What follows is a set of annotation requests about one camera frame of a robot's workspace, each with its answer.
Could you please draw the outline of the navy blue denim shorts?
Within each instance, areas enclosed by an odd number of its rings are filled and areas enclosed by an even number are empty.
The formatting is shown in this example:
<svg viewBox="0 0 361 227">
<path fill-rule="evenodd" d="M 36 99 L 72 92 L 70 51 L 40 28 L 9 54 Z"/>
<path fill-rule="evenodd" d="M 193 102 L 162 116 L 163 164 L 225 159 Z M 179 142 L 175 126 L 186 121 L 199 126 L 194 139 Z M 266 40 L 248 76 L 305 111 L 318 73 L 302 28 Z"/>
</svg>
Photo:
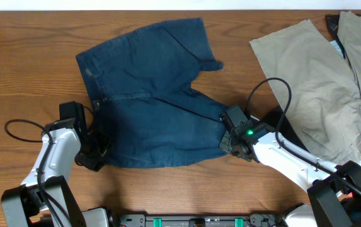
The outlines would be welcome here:
<svg viewBox="0 0 361 227">
<path fill-rule="evenodd" d="M 113 141 L 109 165 L 177 167 L 224 156 L 226 106 L 191 87 L 202 71 L 223 67 L 201 18 L 138 28 L 76 60 L 98 128 Z"/>
</svg>

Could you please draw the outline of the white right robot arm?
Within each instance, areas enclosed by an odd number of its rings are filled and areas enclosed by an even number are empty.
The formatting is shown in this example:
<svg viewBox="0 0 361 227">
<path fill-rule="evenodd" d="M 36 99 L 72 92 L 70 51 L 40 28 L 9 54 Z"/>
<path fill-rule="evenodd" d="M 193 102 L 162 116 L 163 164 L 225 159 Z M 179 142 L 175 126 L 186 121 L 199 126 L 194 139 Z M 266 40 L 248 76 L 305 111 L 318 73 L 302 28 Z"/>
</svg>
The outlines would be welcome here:
<svg viewBox="0 0 361 227">
<path fill-rule="evenodd" d="M 287 226 L 361 226 L 361 166 L 324 161 L 266 124 L 225 124 L 220 147 L 246 161 L 269 166 L 307 192 L 309 206 L 284 217 Z"/>
</svg>

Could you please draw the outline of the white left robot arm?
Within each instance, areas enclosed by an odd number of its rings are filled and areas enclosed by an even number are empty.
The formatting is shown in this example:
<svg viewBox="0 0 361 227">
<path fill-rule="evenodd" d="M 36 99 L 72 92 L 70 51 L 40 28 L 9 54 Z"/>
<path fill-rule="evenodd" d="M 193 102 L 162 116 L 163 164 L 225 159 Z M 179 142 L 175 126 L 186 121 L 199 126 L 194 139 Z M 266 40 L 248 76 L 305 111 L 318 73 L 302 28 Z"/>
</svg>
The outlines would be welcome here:
<svg viewBox="0 0 361 227">
<path fill-rule="evenodd" d="M 8 226 L 104 226 L 108 227 L 106 209 L 80 210 L 68 184 L 74 158 L 85 147 L 88 129 L 71 119 L 41 128 L 42 148 L 38 158 L 20 186 L 5 190 L 1 207 Z"/>
</svg>

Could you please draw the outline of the black garment with white tag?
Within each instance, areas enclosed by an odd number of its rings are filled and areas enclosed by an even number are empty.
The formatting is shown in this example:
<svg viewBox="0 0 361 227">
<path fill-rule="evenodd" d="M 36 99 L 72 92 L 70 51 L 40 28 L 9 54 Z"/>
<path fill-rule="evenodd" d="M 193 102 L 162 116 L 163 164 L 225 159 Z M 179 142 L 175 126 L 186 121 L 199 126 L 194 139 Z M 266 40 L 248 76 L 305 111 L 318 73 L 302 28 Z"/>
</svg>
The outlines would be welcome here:
<svg viewBox="0 0 361 227">
<path fill-rule="evenodd" d="M 271 127 L 276 128 L 278 125 L 278 122 L 282 116 L 283 110 L 280 106 L 275 107 L 271 111 L 269 111 L 262 119 L 261 121 L 265 124 L 268 124 Z M 294 132 L 291 124 L 289 123 L 288 119 L 284 117 L 279 133 L 283 135 L 284 138 L 286 138 L 291 143 L 295 144 L 296 146 L 300 147 L 301 149 L 307 151 L 307 148 L 305 145 L 303 145 L 302 141 L 298 138 L 297 134 Z"/>
</svg>

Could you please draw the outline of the beige khaki shorts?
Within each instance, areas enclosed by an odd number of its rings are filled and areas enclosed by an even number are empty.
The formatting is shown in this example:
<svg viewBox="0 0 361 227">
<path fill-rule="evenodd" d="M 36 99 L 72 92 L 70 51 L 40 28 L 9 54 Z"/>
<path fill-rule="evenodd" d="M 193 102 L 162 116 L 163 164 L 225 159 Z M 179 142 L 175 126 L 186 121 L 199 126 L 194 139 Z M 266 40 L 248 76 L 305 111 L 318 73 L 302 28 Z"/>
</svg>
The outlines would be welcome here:
<svg viewBox="0 0 361 227">
<path fill-rule="evenodd" d="M 304 20 L 250 44 L 307 150 L 361 164 L 361 16 L 341 12 L 337 36 L 341 50 Z"/>
</svg>

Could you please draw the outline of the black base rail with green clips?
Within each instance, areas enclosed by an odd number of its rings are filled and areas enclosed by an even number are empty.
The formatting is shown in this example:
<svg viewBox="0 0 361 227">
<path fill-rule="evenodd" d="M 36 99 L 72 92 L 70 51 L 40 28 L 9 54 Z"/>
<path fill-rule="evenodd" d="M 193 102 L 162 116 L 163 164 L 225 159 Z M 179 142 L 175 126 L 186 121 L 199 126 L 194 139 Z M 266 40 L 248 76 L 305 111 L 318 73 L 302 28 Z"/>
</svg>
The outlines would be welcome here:
<svg viewBox="0 0 361 227">
<path fill-rule="evenodd" d="M 247 216 L 108 215 L 112 227 L 288 227 L 274 214 Z"/>
</svg>

